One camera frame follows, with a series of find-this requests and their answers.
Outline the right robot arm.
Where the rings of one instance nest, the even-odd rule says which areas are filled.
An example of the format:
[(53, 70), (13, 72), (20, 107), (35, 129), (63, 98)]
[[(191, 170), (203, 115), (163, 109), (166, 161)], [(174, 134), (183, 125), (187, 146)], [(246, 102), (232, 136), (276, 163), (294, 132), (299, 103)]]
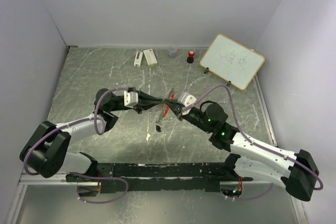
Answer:
[(243, 163), (229, 163), (223, 167), (223, 176), (230, 181), (242, 176), (258, 178), (285, 188), (291, 196), (310, 201), (319, 175), (312, 155), (281, 150), (259, 141), (226, 122), (228, 115), (216, 102), (205, 110), (189, 109), (176, 100), (163, 101), (180, 120), (186, 120), (211, 134), (209, 141), (219, 150), (239, 155)]

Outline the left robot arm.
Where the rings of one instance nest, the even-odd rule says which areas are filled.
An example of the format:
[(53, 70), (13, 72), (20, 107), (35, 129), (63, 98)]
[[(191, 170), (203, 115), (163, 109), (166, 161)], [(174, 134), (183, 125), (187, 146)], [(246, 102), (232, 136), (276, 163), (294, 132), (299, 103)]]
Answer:
[(98, 162), (86, 153), (68, 152), (69, 144), (110, 131), (118, 120), (114, 111), (134, 110), (140, 114), (162, 102), (162, 98), (135, 88), (100, 89), (94, 111), (88, 116), (66, 123), (39, 124), (19, 155), (24, 171), (44, 178), (58, 172), (79, 173), (85, 181), (93, 181), (98, 175)]

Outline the white stapler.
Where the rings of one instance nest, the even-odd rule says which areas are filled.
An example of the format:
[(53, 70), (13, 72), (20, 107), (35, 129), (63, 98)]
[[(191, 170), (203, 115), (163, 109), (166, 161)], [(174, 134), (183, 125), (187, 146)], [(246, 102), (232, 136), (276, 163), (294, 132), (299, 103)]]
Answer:
[(137, 51), (135, 53), (135, 58), (134, 58), (134, 67), (141, 67), (142, 65), (142, 58), (143, 58), (143, 52), (142, 51)]

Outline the white green staple box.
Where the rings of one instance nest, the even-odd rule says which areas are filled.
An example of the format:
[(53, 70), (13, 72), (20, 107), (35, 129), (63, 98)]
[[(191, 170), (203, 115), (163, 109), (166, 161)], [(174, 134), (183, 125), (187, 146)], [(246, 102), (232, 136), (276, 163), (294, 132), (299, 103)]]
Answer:
[(147, 61), (149, 68), (152, 68), (158, 65), (158, 61), (152, 49), (144, 50), (143, 54), (145, 56), (145, 59)]

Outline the red black stamp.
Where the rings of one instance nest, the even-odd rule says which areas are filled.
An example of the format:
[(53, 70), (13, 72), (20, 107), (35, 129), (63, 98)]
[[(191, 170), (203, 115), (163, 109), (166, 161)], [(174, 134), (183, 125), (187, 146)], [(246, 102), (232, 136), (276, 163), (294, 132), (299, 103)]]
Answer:
[(188, 52), (187, 63), (193, 63), (194, 62), (194, 56), (195, 56), (195, 51), (190, 50)]

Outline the clear paperclip jar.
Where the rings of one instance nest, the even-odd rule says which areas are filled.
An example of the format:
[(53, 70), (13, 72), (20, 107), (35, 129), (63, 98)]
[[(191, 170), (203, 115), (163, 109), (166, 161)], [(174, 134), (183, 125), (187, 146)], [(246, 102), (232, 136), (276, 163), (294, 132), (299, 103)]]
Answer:
[(170, 45), (168, 46), (168, 51), (169, 51), (169, 55), (171, 58), (176, 58), (177, 54), (178, 54), (178, 50), (175, 46)]

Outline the yellow framed whiteboard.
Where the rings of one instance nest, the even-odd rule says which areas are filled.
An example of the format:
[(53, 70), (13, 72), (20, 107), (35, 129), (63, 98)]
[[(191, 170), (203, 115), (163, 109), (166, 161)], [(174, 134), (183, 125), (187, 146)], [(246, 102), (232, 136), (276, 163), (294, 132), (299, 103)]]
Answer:
[(199, 64), (236, 88), (245, 90), (264, 62), (265, 57), (261, 54), (218, 34)]

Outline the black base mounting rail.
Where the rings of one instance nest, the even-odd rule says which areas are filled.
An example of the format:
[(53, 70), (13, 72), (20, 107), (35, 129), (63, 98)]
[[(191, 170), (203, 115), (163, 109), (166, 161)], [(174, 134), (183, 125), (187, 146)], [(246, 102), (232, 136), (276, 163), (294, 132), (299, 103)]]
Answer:
[(204, 190), (219, 192), (221, 182), (239, 181), (231, 163), (100, 163), (95, 175), (124, 179), (128, 191)]

